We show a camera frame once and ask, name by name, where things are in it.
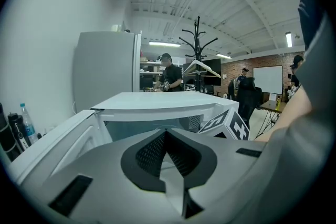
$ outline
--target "bottle cap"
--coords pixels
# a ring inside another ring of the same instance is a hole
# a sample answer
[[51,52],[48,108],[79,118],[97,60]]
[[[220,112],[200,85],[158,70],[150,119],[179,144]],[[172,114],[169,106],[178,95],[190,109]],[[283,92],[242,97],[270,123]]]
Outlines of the bottle cap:
[[23,122],[23,118],[21,115],[18,115],[16,113],[11,113],[8,115],[8,121],[10,124],[15,123],[15,122],[19,122],[22,123]]

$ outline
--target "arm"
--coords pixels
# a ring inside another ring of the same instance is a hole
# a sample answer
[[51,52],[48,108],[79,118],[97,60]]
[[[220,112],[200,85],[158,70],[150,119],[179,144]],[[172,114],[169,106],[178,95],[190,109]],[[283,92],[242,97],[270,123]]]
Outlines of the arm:
[[294,74],[292,75],[290,82],[291,82],[290,84],[292,86],[299,85],[299,83],[300,83],[299,80],[298,80],[298,78]]
[[255,141],[268,142],[272,133],[280,128],[288,127],[294,120],[307,114],[312,109],[304,88],[301,86],[297,93],[289,100],[277,123],[272,129],[257,137]]
[[238,79],[237,79],[238,86],[239,86],[240,82],[241,82],[241,76],[239,76]]
[[169,89],[173,89],[173,88],[179,86],[181,83],[182,83],[182,79],[178,79],[174,83],[172,83],[172,84],[169,85]]
[[160,85],[161,85],[161,81],[158,81],[155,85],[154,85],[154,88],[153,88],[153,91],[155,91]]

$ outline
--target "hand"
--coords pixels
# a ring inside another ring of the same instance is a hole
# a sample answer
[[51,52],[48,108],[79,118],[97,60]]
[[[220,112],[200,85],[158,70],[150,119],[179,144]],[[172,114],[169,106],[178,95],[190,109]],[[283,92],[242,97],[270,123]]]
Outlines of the hand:
[[168,85],[165,85],[164,87],[163,87],[163,90],[164,91],[167,91],[167,90],[169,90],[170,89],[170,85],[168,84]]

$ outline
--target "black bottle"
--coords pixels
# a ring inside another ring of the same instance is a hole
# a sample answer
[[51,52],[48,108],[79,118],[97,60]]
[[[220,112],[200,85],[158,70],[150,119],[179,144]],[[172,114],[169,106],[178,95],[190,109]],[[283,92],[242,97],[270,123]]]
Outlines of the black bottle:
[[25,151],[31,146],[31,142],[28,138],[26,128],[23,124],[23,118],[21,115],[16,113],[8,115],[8,122],[12,128],[12,133],[18,145],[20,146],[21,150]]
[[0,144],[12,162],[21,153],[16,140],[12,134],[9,124],[6,122],[2,104],[0,103]]

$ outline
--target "cap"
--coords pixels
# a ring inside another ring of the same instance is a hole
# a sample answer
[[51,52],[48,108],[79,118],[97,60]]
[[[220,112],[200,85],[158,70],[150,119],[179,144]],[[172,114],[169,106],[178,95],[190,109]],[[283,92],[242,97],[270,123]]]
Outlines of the cap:
[[291,68],[297,68],[297,67],[298,67],[298,63],[301,62],[301,61],[303,61],[303,57],[300,56],[300,55],[296,55],[296,56],[294,57],[293,64],[290,65],[290,67],[291,67]]
[[172,59],[172,57],[170,56],[170,54],[167,54],[167,53],[165,53],[165,54],[163,54],[163,55],[161,56],[161,60],[162,60],[163,58]]
[[19,122],[22,123],[23,122],[23,118],[21,115],[18,115],[16,113],[11,113],[8,115],[8,121],[10,124],[15,123],[15,122]]

